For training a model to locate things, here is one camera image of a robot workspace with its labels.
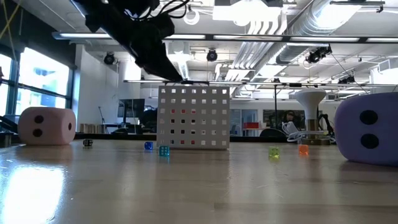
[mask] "white lamp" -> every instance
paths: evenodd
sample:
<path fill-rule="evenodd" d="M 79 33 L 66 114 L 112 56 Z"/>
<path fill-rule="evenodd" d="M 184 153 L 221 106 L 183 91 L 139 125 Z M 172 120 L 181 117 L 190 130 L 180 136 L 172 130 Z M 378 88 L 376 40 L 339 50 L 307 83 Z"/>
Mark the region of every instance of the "white lamp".
<path fill-rule="evenodd" d="M 326 91 L 318 88 L 308 88 L 296 92 L 296 100 L 304 107 L 307 131 L 318 131 L 317 108 L 325 96 Z M 309 134 L 308 138 L 302 139 L 302 141 L 303 144 L 323 144 L 323 141 L 317 139 L 317 136 L 314 134 Z"/>

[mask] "hole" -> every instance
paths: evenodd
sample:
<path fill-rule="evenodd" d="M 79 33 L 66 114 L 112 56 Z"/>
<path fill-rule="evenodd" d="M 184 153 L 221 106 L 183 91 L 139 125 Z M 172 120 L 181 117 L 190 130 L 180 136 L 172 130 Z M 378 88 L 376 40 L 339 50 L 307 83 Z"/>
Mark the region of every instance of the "hole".
<path fill-rule="evenodd" d="M 43 123 L 43 121 L 44 121 L 44 118 L 43 118 L 42 115 L 37 115 L 37 116 L 35 117 L 35 123 L 36 123 L 36 124 L 41 124 L 41 123 Z"/>
<path fill-rule="evenodd" d="M 367 149 L 374 149 L 379 145 L 379 138 L 374 134 L 364 134 L 361 137 L 361 144 Z"/>
<path fill-rule="evenodd" d="M 35 129 L 33 130 L 33 136 L 35 137 L 40 137 L 41 135 L 43 135 L 43 131 L 41 129 Z"/>
<path fill-rule="evenodd" d="M 359 118 L 362 121 L 362 123 L 367 125 L 372 125 L 376 123 L 376 121 L 379 119 L 379 116 L 373 110 L 366 110 L 361 113 Z"/>

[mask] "ceiling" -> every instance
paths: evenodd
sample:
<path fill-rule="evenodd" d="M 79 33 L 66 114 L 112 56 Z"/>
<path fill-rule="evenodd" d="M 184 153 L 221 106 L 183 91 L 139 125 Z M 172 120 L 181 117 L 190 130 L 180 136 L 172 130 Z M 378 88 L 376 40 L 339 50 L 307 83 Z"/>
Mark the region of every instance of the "ceiling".
<path fill-rule="evenodd" d="M 202 5 L 193 8 L 204 9 L 210 12 L 214 6 L 214 0 L 201 1 Z M 310 0 L 295 0 L 296 7 L 287 10 L 287 22 L 297 15 Z M 398 35 L 398 1 L 385 0 L 384 12 L 376 13 L 378 7 L 363 7 L 355 13 L 347 23 L 335 30 L 332 35 Z M 60 32 L 89 32 L 85 27 L 85 19 L 69 2 L 69 0 L 29 0 L 22 1 L 22 7 L 33 13 Z M 214 21 L 211 15 L 200 14 L 197 24 L 191 26 L 183 19 L 174 19 L 175 33 L 178 34 L 246 34 L 249 26 L 237 26 L 232 21 Z M 121 60 L 129 59 L 129 55 L 113 40 L 86 40 L 83 41 L 89 51 L 95 57 L 102 59 L 106 52 L 113 51 Z M 241 48 L 241 42 L 207 42 L 189 41 L 192 60 L 187 62 L 188 69 L 192 71 L 214 72 L 217 63 L 206 61 L 209 49 L 216 49 L 219 61 L 233 61 Z M 376 66 L 386 58 L 398 55 L 397 45 L 370 45 L 370 44 L 332 44 L 334 59 L 331 56 L 324 58 L 321 63 L 307 69 L 303 65 L 303 58 L 298 60 L 298 65 L 288 66 L 283 71 L 282 80 L 287 82 L 299 82 L 311 77 L 316 82 L 324 81 L 342 74 L 346 70 L 354 70 L 357 82 L 369 80 L 369 68 Z"/>

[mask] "clear blue die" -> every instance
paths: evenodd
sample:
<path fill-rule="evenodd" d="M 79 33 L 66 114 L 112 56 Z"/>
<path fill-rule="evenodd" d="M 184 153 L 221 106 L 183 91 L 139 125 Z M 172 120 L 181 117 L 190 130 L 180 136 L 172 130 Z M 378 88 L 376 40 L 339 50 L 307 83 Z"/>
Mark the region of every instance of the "clear blue die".
<path fill-rule="evenodd" d="M 145 148 L 145 150 L 153 150 L 154 149 L 154 143 L 153 142 L 145 142 L 144 148 Z"/>
<path fill-rule="evenodd" d="M 159 147 L 159 156 L 169 156 L 169 155 L 170 155 L 170 147 L 168 146 Z"/>

